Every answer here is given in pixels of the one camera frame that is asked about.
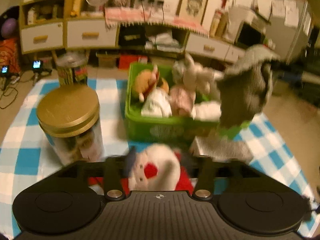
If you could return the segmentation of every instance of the yellow toy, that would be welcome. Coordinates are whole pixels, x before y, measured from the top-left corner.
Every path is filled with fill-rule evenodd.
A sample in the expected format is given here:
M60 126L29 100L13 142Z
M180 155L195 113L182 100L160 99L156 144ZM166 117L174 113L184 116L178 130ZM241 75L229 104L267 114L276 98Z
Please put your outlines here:
M167 94L169 93L169 85L164 78L160 79L160 74L156 65L154 66L153 71L145 69L139 73L134 80L132 95L139 97L139 101L143 103L155 87L160 87Z

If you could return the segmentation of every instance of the red nose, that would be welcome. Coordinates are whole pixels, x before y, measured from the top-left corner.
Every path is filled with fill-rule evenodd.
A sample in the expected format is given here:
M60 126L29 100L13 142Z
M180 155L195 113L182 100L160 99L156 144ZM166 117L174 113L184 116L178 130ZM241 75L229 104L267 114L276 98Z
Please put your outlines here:
M144 175L147 179L151 179L157 176L158 168L153 163L147 163L144 167Z

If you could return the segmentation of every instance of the refrigerator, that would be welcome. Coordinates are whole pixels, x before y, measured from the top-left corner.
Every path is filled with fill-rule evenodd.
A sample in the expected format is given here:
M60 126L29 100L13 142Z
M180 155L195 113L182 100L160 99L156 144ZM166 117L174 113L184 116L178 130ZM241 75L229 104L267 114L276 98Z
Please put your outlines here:
M311 6L307 0L275 0L295 1L296 7L299 9L299 22L297 27L286 26L285 17L274 16L271 13L270 25L266 28L266 38L272 39L275 52L280 56L281 60L289 64L299 57L302 50L307 46L311 35Z

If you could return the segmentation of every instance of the lit screen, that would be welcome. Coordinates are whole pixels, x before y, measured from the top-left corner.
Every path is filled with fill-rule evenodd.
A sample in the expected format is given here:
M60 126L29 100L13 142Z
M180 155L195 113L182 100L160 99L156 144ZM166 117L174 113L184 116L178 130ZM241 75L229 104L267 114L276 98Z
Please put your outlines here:
M33 62L33 68L40 68L41 65L41 61L40 60L36 60Z
M8 67L7 66L2 67L1 72L2 73L7 73L8 72Z

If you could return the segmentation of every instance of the ribbed gray surface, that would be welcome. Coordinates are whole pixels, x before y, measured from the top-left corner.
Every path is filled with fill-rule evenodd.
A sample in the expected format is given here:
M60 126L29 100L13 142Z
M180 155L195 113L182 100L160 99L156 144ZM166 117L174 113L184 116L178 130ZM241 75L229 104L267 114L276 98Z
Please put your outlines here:
M286 236L258 237L233 229L207 202L186 192L133 192L130 198L109 203L99 218L85 228L63 236L23 233L18 240L298 240Z

